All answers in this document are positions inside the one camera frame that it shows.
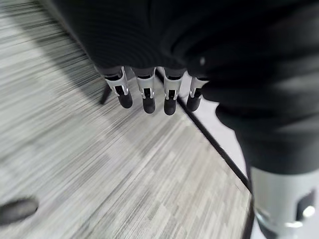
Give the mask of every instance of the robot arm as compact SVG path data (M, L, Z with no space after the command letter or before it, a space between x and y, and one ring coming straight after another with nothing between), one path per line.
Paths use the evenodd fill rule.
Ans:
M220 103L216 114L234 129L250 167L255 212L266 238L293 235L315 213L317 1L53 2L98 69L186 68L193 77L191 110L197 109L201 94ZM102 73L119 97L129 98L127 88L121 87L126 85L125 74L119 69L115 78L108 70ZM146 96L144 89L152 88L153 75L135 73ZM166 71L168 114L174 111L180 77ZM155 105L148 92L147 109L152 112Z

